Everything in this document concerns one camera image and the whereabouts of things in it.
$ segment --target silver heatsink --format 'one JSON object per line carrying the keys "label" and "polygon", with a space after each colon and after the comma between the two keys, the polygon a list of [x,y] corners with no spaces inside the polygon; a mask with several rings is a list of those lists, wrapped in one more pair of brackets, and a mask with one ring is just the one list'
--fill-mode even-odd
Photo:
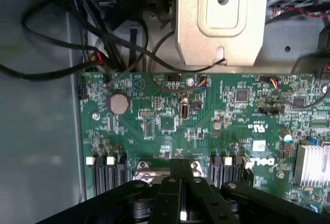
{"label": "silver heatsink", "polygon": [[303,186],[330,185],[330,146],[298,146],[294,180]]}

